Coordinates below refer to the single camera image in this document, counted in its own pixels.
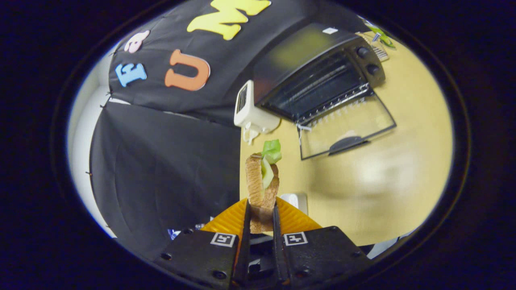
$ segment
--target lettuce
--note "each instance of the lettuce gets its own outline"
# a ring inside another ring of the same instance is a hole
[[[281,159],[281,145],[279,139],[265,141],[263,143],[262,157],[267,159],[269,164],[275,164]]]
[[[269,187],[270,182],[272,181],[272,178],[274,178],[274,172],[272,171],[272,168],[270,167],[269,162],[267,162],[267,159],[262,159],[262,183],[263,183],[263,189],[266,189]]]

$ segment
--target black cloth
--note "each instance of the black cloth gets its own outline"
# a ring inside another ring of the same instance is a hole
[[[230,41],[210,31],[188,32],[186,28],[195,17],[218,11],[210,2],[191,0],[182,3],[122,39],[109,70],[112,97],[134,105],[232,125],[236,94],[252,77],[252,64],[291,32],[314,21],[351,32],[368,30],[354,13],[340,5],[311,0],[281,0],[273,1],[257,15],[249,16],[241,11],[249,21],[239,23],[241,30]],[[128,39],[146,30],[150,30],[150,34],[140,49],[132,54],[125,52]],[[197,73],[189,66],[178,64],[172,67],[169,64],[176,49],[209,63],[211,73],[200,90],[192,92],[165,86],[165,74],[170,68],[190,77]],[[137,79],[122,87],[115,68],[128,63],[141,63],[147,79]]]
[[[167,229],[206,223],[239,199],[240,132],[107,103],[93,134],[93,193],[118,242],[154,259]]]

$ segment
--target toast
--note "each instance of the toast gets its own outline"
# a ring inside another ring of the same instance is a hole
[[[274,177],[264,191],[261,161],[261,153],[252,154],[246,160],[247,190],[249,192],[248,200],[251,205],[251,221],[249,225],[251,234],[261,234],[263,232],[272,231],[272,214],[280,186],[278,166],[271,164],[270,167],[274,173]]]

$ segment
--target table surface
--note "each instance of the table surface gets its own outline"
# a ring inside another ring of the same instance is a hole
[[[245,160],[279,139],[278,196],[305,193],[308,215],[338,226],[357,245],[389,240],[417,228],[444,189],[453,152],[452,123],[439,85],[409,49],[394,41],[382,63],[386,81],[374,88],[397,123],[370,144],[301,161],[299,135],[281,120],[249,146],[240,142],[240,198],[248,196]]]

